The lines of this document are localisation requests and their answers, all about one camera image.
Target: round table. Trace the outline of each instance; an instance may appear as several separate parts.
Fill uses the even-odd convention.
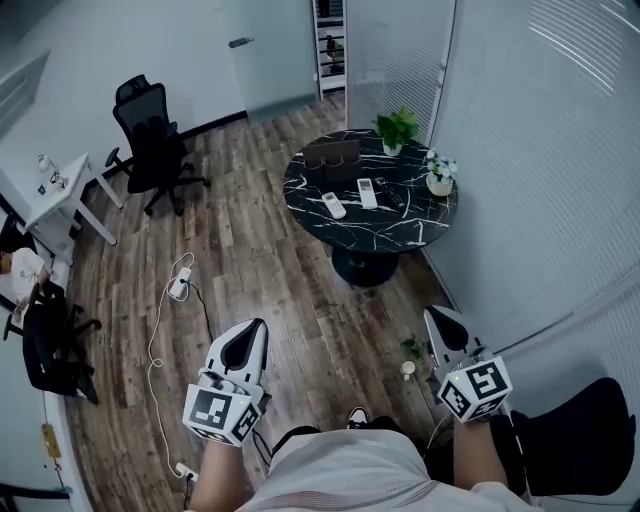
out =
[[[389,279],[398,265],[398,254],[423,247],[448,228],[456,213],[458,189],[454,184],[448,197],[436,197],[426,184],[428,149],[411,142],[398,156],[387,156],[382,140],[373,130],[345,130],[310,143],[326,144],[344,140],[360,141],[362,177],[382,176],[407,206],[393,209],[374,184],[378,207],[365,210],[355,180],[320,187],[307,183],[302,153],[296,153],[283,180],[289,210],[313,236],[333,246],[331,260],[336,272],[356,286],[377,286]],[[334,219],[322,195],[335,192],[347,211]]]

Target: white remote control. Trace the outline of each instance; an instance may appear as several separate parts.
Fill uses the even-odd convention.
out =
[[[328,192],[322,196],[324,204],[329,208],[329,213],[334,219],[341,219],[347,214],[347,210],[344,209],[342,203],[338,201],[338,198],[333,192]]]
[[[373,210],[378,207],[376,193],[373,191],[373,185],[369,178],[359,179],[358,189],[360,190],[360,201],[362,201],[362,207],[365,210]]]

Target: black marble tabletop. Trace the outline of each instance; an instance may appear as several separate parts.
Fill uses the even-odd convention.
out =
[[[283,180],[284,197],[296,220],[316,238],[333,246],[364,253],[404,252],[422,247],[438,238],[449,227],[457,209],[457,186],[448,197],[436,197],[426,183],[427,148],[411,142],[398,156],[384,154],[382,140],[373,130],[346,130],[331,133],[310,144],[342,140],[360,141],[363,178],[382,176],[407,206],[395,211],[374,184],[378,208],[364,210],[356,181],[323,185],[307,184],[302,174],[302,153],[293,157]],[[347,211],[334,219],[322,195],[335,192]]]

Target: wooden floor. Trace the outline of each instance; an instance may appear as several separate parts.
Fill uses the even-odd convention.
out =
[[[196,174],[212,186],[185,189],[185,213],[168,198],[143,213],[150,194],[130,196],[123,173],[111,180],[125,207],[102,189],[88,203],[118,239],[108,246],[89,227],[77,238],[69,296],[102,320],[86,338],[96,368],[98,407],[68,399],[76,455],[95,510],[182,510],[182,483],[166,466],[165,447],[147,386],[147,343],[171,264],[195,255],[193,282],[207,303],[213,336],[237,322],[263,318],[269,356],[263,385],[273,401],[258,430],[274,446],[289,429],[343,428],[357,405],[392,416],[416,441],[429,438],[443,410],[434,405],[427,363],[409,382],[400,343],[427,339],[422,309],[446,304],[420,251],[401,256],[396,275],[370,290],[353,289],[334,272],[329,248],[303,231],[284,205],[286,164],[311,140],[344,128],[344,96],[261,125],[238,121],[190,141]],[[195,294],[165,301],[153,353],[165,366],[152,381],[171,448],[171,464],[198,468],[203,443],[181,424],[187,385],[209,347]],[[244,447],[254,485],[264,468],[252,442]]]

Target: white flower pot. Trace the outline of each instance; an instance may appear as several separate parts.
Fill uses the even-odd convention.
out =
[[[427,174],[427,187],[434,196],[438,197],[446,197],[451,194],[451,189],[453,188],[453,180],[449,179],[449,183],[442,183],[438,181],[438,177],[429,172]]]
[[[402,150],[402,144],[396,144],[396,147],[391,149],[386,144],[382,144],[382,149],[384,149],[384,154],[388,156],[398,156],[400,151]]]

